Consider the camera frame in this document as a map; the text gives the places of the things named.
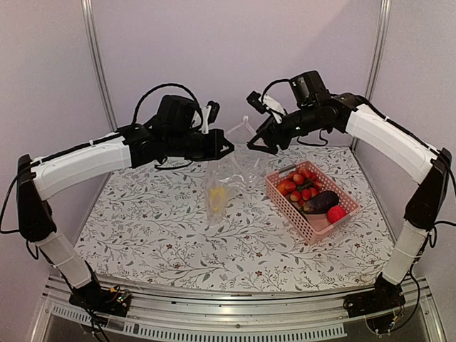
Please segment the red toy fruit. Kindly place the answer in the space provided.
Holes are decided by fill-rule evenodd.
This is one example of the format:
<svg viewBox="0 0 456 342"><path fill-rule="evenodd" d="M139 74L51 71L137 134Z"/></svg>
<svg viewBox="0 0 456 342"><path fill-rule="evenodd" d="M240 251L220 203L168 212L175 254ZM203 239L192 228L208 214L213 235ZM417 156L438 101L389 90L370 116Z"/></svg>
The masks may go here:
<svg viewBox="0 0 456 342"><path fill-rule="evenodd" d="M343 219L346 215L346 210L340 205L330 208L330 210L326 213L327 220L330 224L336 223L340 219Z"/></svg>

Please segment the clear zip top bag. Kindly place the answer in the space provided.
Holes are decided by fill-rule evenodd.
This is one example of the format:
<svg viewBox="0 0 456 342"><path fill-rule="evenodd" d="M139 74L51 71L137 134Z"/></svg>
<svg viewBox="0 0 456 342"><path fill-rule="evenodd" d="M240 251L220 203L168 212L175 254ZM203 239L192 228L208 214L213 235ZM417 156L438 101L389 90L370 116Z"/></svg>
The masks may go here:
<svg viewBox="0 0 456 342"><path fill-rule="evenodd" d="M240 123L226 132L226 138L234 144L234 151L221 160L207 164L203 185L207 221L210 226L222 221L229 201L235 195L246 193L266 174L269 156L247 147L247 143L255 134L256 131L250 125L249 117L245 115ZM209 189L212 187L224 187L227 191L227 203L220 212L213 212L209 207Z"/></svg>

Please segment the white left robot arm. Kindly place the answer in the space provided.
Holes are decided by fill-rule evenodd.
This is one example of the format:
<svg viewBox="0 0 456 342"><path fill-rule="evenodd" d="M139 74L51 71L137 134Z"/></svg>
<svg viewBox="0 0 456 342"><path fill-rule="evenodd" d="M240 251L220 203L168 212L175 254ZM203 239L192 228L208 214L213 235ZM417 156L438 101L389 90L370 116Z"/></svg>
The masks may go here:
<svg viewBox="0 0 456 342"><path fill-rule="evenodd" d="M179 95L162 98L155 115L146 124L131 123L95 140L31 159L18 161L16 208L19 232L44 254L54 268L78 289L78 297L90 309L106 302L104 290L95 283L89 266L74 249L74 243L59 231L62 215L52 206L63 193L115 171L135 169L168 158L189 162L220 160L234 146L221 129L211 128L219 103L201 106Z"/></svg>

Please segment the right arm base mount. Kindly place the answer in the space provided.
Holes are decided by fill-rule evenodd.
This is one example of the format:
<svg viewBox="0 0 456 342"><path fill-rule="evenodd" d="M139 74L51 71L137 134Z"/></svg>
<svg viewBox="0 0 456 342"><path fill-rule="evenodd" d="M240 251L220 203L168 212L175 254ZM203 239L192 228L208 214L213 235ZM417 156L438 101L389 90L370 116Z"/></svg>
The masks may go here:
<svg viewBox="0 0 456 342"><path fill-rule="evenodd" d="M401 285L385 280L382 273L375 280L373 289L350 294L343 299L343 308L350 318L375 314L404 304Z"/></svg>

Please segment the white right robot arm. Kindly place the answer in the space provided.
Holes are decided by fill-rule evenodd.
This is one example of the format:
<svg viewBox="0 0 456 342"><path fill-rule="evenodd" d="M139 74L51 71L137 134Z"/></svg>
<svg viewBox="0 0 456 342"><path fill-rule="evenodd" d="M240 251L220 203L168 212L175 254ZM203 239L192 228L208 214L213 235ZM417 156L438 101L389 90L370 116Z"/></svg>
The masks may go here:
<svg viewBox="0 0 456 342"><path fill-rule="evenodd" d="M299 137L317 130L337 130L369 146L408 178L405 188L410 199L403 212L403 228L381 274L386 282L398 285L418 259L439 215L450 183L450 153L419 140L361 95L323 94L305 100L292 113L256 91L247 96L247 102L269 115L248 142L251 150L275 155Z"/></svg>

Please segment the yellow toy fruit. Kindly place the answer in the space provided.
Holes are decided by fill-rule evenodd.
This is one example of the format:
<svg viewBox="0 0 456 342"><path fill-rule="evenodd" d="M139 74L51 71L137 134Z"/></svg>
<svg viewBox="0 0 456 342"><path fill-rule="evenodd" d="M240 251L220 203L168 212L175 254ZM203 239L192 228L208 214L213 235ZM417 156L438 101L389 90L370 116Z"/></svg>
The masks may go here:
<svg viewBox="0 0 456 342"><path fill-rule="evenodd" d="M220 212L227 203L227 191L224 187L212 187L209 189L209 207L213 212Z"/></svg>

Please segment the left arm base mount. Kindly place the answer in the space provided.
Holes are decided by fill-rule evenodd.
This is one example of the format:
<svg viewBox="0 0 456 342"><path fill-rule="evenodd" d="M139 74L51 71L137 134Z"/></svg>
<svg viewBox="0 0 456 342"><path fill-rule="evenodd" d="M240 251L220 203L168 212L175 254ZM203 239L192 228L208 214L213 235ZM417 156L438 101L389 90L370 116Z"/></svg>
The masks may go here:
<svg viewBox="0 0 456 342"><path fill-rule="evenodd" d="M126 317L131 303L131 293L118 285L104 289L93 275L90 282L79 289L72 288L69 303L89 311Z"/></svg>

